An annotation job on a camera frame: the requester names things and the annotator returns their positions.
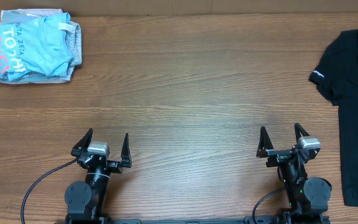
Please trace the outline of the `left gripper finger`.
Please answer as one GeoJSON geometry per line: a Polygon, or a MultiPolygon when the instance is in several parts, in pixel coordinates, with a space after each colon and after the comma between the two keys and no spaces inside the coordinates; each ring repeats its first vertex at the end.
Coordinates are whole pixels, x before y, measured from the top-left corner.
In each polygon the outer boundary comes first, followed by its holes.
{"type": "Polygon", "coordinates": [[[87,133],[73,146],[71,155],[79,157],[83,152],[87,151],[88,146],[91,143],[93,135],[93,129],[89,128],[87,133]]]}
{"type": "Polygon", "coordinates": [[[125,168],[132,167],[132,158],[129,149],[129,134],[126,133],[124,137],[124,142],[121,149],[121,164],[125,168]]]}

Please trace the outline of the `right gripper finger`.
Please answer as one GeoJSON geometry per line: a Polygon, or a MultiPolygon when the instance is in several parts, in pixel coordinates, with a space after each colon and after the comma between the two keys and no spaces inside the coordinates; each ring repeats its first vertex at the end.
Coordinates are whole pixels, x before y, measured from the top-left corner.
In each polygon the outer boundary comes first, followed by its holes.
{"type": "Polygon", "coordinates": [[[308,132],[305,131],[305,129],[302,127],[300,123],[294,124],[294,130],[295,130],[296,141],[299,141],[299,139],[302,137],[310,135],[308,132]]]}
{"type": "Polygon", "coordinates": [[[273,151],[274,148],[270,140],[269,134],[265,126],[262,126],[260,129],[259,145],[256,156],[259,158],[268,157],[273,151]]]}

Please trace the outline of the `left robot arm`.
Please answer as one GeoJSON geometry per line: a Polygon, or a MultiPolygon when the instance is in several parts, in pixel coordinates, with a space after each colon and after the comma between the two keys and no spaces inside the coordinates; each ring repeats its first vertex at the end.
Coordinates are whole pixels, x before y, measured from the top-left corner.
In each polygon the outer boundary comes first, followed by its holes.
{"type": "Polygon", "coordinates": [[[93,141],[92,135],[93,130],[89,129],[71,150],[86,176],[65,191],[65,223],[112,223],[109,215],[103,213],[111,174],[121,174],[123,169],[132,167],[128,134],[124,136],[120,161],[110,160],[108,143],[93,141]]]}

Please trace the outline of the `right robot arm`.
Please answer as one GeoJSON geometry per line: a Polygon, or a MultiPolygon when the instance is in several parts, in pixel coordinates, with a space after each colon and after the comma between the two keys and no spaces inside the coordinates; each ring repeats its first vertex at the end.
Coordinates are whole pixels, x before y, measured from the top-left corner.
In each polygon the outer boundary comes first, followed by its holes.
{"type": "Polygon", "coordinates": [[[305,131],[300,123],[294,124],[296,143],[291,149],[274,149],[264,126],[260,129],[259,145],[256,156],[266,158],[267,167],[276,167],[278,178],[283,182],[281,189],[263,196],[252,210],[252,221],[259,222],[255,215],[258,206],[267,198],[284,191],[288,208],[281,208],[277,214],[265,219],[265,223],[275,224],[324,224],[329,217],[323,216],[328,210],[332,185],[321,177],[308,177],[304,165],[313,160],[321,149],[318,138],[305,131]]]}

